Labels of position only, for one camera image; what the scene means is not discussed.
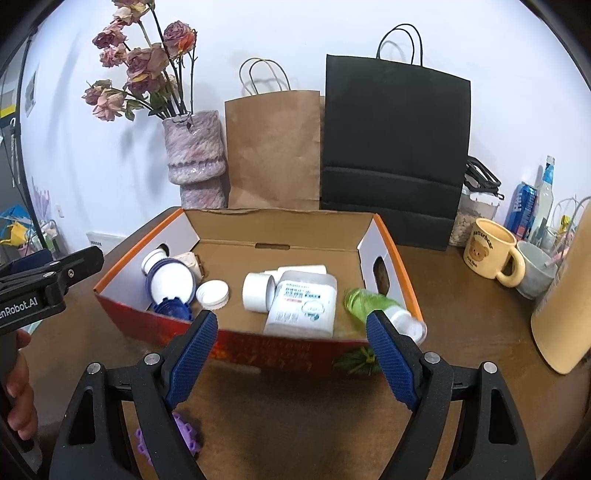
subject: screw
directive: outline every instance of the screw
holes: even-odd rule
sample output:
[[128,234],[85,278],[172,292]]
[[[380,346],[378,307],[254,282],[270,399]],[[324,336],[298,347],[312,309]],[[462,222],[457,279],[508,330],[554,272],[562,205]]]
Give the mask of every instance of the screw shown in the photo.
[[88,366],[88,368],[86,369],[86,371],[87,371],[87,372],[88,372],[90,375],[94,375],[94,374],[96,374],[96,373],[100,372],[100,364],[98,364],[98,363],[96,363],[96,362],[95,362],[95,363],[93,363],[93,364],[90,364],[90,365]]
[[438,364],[441,357],[437,355],[435,352],[427,352],[425,353],[425,360],[430,364]]
[[157,353],[149,353],[144,358],[146,365],[156,365],[158,362],[160,362],[160,356]]
[[496,367],[496,365],[493,362],[485,362],[484,370],[486,370],[490,374],[496,374],[496,371],[498,370],[498,368]]

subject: human hand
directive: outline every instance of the human hand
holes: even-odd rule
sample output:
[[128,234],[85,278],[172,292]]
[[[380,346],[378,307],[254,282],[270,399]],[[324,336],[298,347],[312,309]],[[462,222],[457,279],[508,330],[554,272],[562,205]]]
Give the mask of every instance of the human hand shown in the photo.
[[[31,335],[17,330],[17,348],[26,347]],[[30,440],[37,432],[37,411],[33,404],[33,389],[29,385],[29,367],[25,356],[19,352],[17,363],[6,381],[8,394],[15,399],[14,407],[8,414],[8,425],[18,432],[22,440]]]

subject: blue gripper pad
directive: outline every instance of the blue gripper pad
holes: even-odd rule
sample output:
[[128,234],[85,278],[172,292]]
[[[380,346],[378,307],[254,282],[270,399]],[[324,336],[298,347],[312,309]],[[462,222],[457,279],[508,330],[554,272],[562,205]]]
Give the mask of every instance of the blue gripper pad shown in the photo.
[[368,315],[368,341],[378,357],[390,390],[396,400],[406,404],[409,410],[416,411],[419,398],[415,393],[414,374],[398,349],[392,334],[388,332],[390,328],[394,331],[394,336],[398,337],[398,341],[403,342],[406,338],[412,342],[409,337],[398,334],[383,312],[373,312]]
[[164,401],[172,410],[188,399],[216,337],[217,317],[209,310],[203,310],[189,330],[175,337],[166,347],[161,377]]

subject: blue bottle cap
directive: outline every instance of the blue bottle cap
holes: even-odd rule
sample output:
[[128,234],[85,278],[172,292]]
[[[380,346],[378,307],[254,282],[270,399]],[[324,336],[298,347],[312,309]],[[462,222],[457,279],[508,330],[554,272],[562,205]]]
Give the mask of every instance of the blue bottle cap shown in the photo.
[[174,258],[156,262],[146,278],[146,291],[154,305],[176,297],[188,305],[195,298],[196,290],[197,281],[191,269]]
[[164,299],[162,303],[154,307],[154,311],[160,315],[174,317],[181,320],[193,321],[191,309],[183,303],[178,297],[170,300]]

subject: vase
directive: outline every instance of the vase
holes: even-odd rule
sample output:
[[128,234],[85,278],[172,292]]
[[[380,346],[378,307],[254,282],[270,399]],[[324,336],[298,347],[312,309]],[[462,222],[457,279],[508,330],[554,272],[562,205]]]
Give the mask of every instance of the vase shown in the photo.
[[163,120],[168,179],[181,189],[184,209],[226,207],[221,176],[226,154],[216,110]]

